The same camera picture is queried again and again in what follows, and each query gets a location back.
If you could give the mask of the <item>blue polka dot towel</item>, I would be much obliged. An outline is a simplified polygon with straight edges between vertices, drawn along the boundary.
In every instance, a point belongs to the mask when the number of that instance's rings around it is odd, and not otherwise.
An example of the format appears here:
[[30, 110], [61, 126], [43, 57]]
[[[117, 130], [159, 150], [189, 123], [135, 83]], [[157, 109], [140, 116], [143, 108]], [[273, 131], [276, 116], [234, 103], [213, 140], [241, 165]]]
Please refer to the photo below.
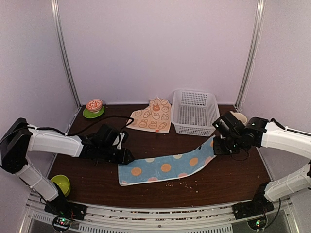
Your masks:
[[156, 183], [191, 176], [201, 171], [216, 156], [213, 152], [213, 139], [183, 154], [138, 159], [128, 165], [118, 165], [120, 186], [143, 183]]

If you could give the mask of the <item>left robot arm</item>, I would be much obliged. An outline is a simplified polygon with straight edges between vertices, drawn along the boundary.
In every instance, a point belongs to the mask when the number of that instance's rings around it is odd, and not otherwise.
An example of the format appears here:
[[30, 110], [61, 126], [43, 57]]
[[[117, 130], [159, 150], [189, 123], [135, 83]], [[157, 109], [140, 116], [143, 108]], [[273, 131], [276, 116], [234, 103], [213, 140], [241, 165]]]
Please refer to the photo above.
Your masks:
[[0, 140], [0, 166], [17, 175], [31, 189], [49, 202], [60, 216], [70, 211], [70, 205], [60, 187], [48, 180], [27, 159], [28, 152], [40, 151], [68, 155], [74, 158], [91, 159], [127, 165], [135, 159], [122, 144], [128, 133], [119, 132], [103, 124], [96, 133], [83, 136], [67, 134], [55, 128], [36, 127], [26, 119], [17, 119]]

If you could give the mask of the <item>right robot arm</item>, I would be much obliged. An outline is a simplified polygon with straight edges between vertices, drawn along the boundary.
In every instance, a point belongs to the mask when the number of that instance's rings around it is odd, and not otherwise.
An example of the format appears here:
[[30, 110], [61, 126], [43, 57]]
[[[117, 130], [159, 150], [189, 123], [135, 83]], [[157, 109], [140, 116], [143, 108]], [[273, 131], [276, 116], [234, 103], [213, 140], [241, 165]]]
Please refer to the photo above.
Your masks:
[[[253, 117], [246, 124], [226, 112], [213, 122], [219, 136], [213, 139], [214, 155], [232, 155], [251, 147], [286, 151], [307, 159], [311, 157], [311, 135], [303, 131], [285, 127], [276, 121]], [[299, 170], [259, 186], [254, 200], [249, 203], [253, 214], [260, 214], [268, 202], [311, 187], [311, 164]]]

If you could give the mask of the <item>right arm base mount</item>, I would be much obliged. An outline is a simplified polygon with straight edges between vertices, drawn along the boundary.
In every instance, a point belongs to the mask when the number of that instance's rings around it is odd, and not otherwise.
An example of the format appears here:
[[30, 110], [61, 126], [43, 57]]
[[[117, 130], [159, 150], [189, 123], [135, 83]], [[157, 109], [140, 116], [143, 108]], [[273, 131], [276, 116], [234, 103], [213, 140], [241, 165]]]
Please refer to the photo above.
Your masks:
[[270, 202], [260, 203], [256, 201], [240, 202], [232, 206], [235, 219], [244, 219], [253, 216], [264, 215], [273, 211], [274, 205]]

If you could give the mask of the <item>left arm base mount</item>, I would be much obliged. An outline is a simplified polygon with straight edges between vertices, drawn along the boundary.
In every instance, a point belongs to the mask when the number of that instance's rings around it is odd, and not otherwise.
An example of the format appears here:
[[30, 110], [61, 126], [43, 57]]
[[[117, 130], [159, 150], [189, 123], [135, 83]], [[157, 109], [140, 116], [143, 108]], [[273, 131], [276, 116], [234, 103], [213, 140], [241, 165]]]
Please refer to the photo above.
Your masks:
[[44, 211], [58, 216], [63, 216], [68, 219], [84, 220], [87, 207], [82, 204], [66, 202], [65, 204], [52, 204], [48, 202], [45, 205]]

